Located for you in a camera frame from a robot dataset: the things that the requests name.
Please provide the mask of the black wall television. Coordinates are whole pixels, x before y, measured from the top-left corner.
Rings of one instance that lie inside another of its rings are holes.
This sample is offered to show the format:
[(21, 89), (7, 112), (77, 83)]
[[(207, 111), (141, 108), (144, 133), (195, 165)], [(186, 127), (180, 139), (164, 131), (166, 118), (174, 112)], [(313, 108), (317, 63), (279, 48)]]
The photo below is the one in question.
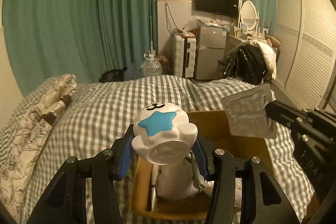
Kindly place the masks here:
[(238, 17), (239, 0), (196, 0), (195, 9), (236, 19)]

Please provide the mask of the grey folding hanger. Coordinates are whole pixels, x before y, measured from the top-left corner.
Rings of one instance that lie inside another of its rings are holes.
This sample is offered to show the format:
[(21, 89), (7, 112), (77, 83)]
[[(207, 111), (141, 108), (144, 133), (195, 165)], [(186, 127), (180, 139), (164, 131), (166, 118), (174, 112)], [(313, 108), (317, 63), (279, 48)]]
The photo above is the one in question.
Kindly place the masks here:
[(161, 173), (161, 167), (159, 165), (153, 165), (151, 170), (151, 211), (156, 211), (157, 209), (157, 188), (158, 188), (158, 177)]

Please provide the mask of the silver foil pouch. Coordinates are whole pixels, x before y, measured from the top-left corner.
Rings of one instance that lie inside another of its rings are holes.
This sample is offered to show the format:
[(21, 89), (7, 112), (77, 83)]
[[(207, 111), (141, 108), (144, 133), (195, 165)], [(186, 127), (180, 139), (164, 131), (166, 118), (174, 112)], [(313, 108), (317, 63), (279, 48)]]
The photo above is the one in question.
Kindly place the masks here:
[(268, 84), (223, 97), (231, 135), (276, 139), (276, 122), (266, 116), (265, 110), (270, 102), (273, 94)]

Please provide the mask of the oval vanity mirror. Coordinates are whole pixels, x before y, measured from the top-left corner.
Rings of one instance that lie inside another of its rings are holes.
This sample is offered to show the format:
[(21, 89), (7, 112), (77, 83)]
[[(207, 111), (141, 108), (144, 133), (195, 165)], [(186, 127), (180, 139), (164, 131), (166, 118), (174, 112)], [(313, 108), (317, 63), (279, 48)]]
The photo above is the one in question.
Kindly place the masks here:
[(239, 24), (246, 27), (247, 31), (252, 31), (259, 22), (259, 12), (252, 1), (245, 1), (239, 11)]

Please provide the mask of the white suitcase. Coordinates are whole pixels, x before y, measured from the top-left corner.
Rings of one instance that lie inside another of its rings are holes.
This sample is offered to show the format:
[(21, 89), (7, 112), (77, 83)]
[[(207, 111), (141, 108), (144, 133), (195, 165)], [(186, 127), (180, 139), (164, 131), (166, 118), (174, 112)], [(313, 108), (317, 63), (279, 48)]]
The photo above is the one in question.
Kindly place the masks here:
[(197, 40), (195, 37), (173, 37), (173, 74), (191, 79), (194, 77)]

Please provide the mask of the white blue star toy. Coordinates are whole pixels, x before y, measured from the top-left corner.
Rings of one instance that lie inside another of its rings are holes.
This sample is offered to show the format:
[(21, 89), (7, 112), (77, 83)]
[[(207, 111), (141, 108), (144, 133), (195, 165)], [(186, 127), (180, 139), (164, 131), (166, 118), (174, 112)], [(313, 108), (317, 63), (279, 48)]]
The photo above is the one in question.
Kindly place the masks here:
[(134, 118), (131, 146), (153, 165), (174, 164), (186, 158), (198, 136), (187, 112), (170, 102), (155, 102)]

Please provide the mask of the white louvered wardrobe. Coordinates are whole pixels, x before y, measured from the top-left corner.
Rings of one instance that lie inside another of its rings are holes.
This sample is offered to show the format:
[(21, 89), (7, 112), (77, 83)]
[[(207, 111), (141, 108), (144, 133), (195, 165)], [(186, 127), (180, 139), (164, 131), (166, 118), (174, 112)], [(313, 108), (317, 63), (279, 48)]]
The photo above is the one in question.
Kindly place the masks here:
[(276, 83), (301, 106), (322, 103), (335, 64), (335, 9), (330, 0), (277, 0), (280, 39)]

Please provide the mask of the white mop pole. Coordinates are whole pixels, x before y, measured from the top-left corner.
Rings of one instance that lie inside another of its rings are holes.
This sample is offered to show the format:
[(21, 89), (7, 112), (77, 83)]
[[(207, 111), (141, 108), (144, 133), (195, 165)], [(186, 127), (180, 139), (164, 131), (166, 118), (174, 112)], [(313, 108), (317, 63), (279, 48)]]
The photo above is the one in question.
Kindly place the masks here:
[(155, 55), (154, 45), (153, 45), (153, 25), (152, 25), (152, 4), (149, 0), (149, 27), (150, 27), (150, 50), (149, 55)]

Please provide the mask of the large green curtain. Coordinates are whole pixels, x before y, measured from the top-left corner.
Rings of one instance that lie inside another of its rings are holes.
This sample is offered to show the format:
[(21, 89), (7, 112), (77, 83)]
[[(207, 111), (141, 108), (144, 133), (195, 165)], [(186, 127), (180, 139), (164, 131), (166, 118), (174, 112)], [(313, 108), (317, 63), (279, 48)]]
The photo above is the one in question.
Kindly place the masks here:
[[(156, 0), (151, 4), (157, 47)], [(66, 73), (95, 83), (106, 71), (140, 65), (150, 48), (149, 0), (3, 0), (2, 22), (24, 96)]]

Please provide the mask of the black bag on floor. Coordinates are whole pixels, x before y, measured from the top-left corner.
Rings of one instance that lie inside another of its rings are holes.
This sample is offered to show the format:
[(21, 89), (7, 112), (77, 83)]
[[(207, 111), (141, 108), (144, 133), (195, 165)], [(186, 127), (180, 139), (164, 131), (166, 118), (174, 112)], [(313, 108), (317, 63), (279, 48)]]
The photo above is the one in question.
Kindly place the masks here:
[(111, 82), (123, 82), (125, 80), (125, 73), (127, 68), (122, 69), (112, 69), (111, 71), (106, 71), (99, 78), (100, 83), (111, 83)]

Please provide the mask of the large water bottle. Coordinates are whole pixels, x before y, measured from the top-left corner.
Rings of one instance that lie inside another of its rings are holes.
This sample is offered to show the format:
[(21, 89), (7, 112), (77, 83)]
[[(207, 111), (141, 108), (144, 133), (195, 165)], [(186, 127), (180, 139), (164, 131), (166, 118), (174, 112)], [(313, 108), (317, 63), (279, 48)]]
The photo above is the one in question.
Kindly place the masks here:
[(145, 61), (141, 65), (143, 77), (161, 76), (162, 65), (153, 54), (144, 54)]

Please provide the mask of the checkered bed duvet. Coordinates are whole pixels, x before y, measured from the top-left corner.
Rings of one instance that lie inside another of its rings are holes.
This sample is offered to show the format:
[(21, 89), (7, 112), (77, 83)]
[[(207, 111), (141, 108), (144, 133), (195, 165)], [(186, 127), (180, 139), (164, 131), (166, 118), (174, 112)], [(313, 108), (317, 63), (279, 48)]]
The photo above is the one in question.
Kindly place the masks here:
[[(54, 77), (45, 80), (19, 104), (1, 131), (1, 165), (9, 156), (11, 143), (19, 129), (19, 120), (59, 79), (60, 77)], [(18, 210), (18, 223), (28, 221), (46, 186), (67, 157), (85, 159), (111, 147), (146, 105), (162, 100), (179, 105), (186, 112), (219, 110), (222, 109), (222, 97), (254, 87), (231, 78), (193, 84), (174, 76), (146, 77), (106, 84), (78, 84), (70, 106), (56, 122), (37, 159), (34, 172), (27, 183), (27, 195)], [(266, 145), (275, 177), (301, 222), (306, 216), (314, 189), (294, 159), (290, 131), (277, 124), (277, 138), (267, 140)], [(123, 222), (183, 223), (138, 217), (132, 212), (129, 198), (136, 163), (136, 160), (132, 162), (131, 169), (122, 182), (114, 183)]]

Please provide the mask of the silver mini fridge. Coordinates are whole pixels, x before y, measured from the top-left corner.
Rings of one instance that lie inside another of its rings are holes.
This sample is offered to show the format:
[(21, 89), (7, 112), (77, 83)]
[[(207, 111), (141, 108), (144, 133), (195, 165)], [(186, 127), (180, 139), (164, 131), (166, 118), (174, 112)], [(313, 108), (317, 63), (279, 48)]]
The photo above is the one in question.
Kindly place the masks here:
[(197, 34), (194, 79), (213, 80), (218, 61), (224, 56), (226, 29), (201, 25)]

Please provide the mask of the floral pillow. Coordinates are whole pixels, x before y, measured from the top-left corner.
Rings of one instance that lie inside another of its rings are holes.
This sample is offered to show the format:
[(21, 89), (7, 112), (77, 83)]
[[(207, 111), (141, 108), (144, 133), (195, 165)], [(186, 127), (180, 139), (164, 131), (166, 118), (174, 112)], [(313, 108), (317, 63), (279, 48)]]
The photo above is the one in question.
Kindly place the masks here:
[(23, 98), (1, 131), (1, 202), (16, 222), (37, 160), (76, 87), (71, 74), (45, 80)]

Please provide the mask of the white sock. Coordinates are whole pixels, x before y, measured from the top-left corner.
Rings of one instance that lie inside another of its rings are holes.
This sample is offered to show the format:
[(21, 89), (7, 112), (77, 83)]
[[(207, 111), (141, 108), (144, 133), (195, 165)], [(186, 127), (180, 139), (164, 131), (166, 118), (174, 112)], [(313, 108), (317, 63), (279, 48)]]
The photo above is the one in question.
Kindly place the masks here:
[(179, 201), (200, 192), (193, 184), (193, 169), (185, 159), (161, 166), (158, 176), (158, 196), (168, 201)]

